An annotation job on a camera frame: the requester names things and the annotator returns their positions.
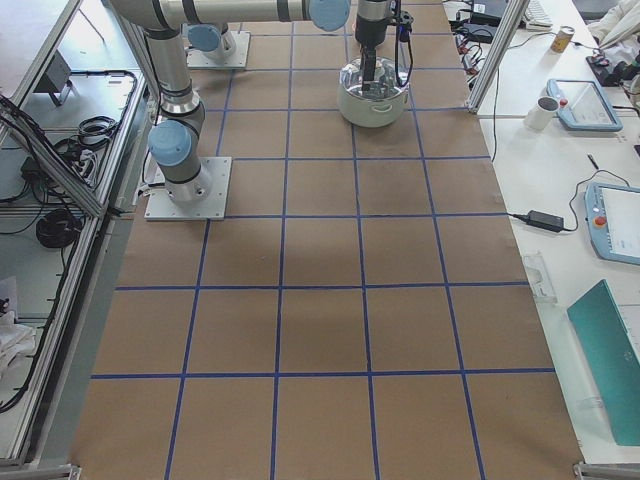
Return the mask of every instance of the white pot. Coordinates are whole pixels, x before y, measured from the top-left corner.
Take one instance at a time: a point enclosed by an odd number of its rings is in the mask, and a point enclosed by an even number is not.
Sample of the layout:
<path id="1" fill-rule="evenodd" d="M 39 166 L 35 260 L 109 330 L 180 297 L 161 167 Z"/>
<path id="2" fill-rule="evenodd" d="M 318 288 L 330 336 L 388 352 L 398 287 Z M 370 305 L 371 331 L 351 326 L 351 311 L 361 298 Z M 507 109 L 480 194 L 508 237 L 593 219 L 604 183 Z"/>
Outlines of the white pot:
<path id="1" fill-rule="evenodd" d="M 369 98 L 355 97 L 338 85 L 338 109 L 344 118 L 360 127 L 384 127 L 395 122 L 407 103 L 408 92 L 391 99 L 372 100 Z"/>
<path id="2" fill-rule="evenodd" d="M 407 82 L 407 73 L 399 71 L 402 83 Z M 362 89 L 360 59 L 348 63 L 340 72 L 338 83 L 338 108 L 342 116 L 361 127 L 383 127 L 395 122 L 407 103 L 408 84 L 396 83 L 395 63 L 378 57 L 370 89 Z"/>

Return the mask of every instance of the teal folder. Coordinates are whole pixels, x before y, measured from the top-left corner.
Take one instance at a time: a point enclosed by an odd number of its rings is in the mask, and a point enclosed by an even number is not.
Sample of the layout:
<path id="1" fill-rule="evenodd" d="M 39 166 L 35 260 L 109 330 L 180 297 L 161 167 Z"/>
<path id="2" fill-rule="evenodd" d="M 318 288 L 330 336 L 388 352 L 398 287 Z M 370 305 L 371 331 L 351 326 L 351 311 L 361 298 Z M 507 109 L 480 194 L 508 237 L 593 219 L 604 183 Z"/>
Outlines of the teal folder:
<path id="1" fill-rule="evenodd" d="M 606 280 L 568 309 L 618 445 L 640 445 L 640 363 Z"/>

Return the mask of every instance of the black round object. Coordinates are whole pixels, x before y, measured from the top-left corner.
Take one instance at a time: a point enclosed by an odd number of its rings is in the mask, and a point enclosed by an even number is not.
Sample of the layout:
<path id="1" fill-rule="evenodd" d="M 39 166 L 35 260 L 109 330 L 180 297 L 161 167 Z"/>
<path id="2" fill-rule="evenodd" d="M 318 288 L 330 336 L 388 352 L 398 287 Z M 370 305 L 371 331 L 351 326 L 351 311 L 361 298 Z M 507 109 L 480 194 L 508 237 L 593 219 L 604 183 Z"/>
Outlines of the black round object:
<path id="1" fill-rule="evenodd" d="M 65 208 L 47 213 L 36 223 L 36 237 L 46 248 L 64 248 L 71 245 L 81 230 L 82 222 Z"/>

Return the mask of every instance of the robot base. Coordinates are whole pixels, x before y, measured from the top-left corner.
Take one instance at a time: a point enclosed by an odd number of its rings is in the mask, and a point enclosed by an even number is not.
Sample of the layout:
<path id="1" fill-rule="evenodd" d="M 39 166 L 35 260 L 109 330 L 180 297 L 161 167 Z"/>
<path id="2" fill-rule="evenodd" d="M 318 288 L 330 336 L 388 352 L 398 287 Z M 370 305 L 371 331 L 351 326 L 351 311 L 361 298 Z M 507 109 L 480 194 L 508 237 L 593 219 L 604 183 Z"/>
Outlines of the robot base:
<path id="1" fill-rule="evenodd" d="M 249 32 L 229 32 L 235 38 L 236 51 L 217 62 L 213 58 L 207 57 L 200 50 L 189 50 L 187 55 L 187 65 L 191 70 L 235 70 L 247 68 L 247 58 L 249 57 Z"/>
<path id="2" fill-rule="evenodd" d="M 211 175 L 211 192 L 202 200 L 189 203 L 174 202 L 165 189 L 157 189 L 149 195 L 145 218 L 147 220 L 223 220 L 227 206 L 231 157 L 201 158 L 202 168 Z M 158 169 L 154 182 L 164 182 Z"/>

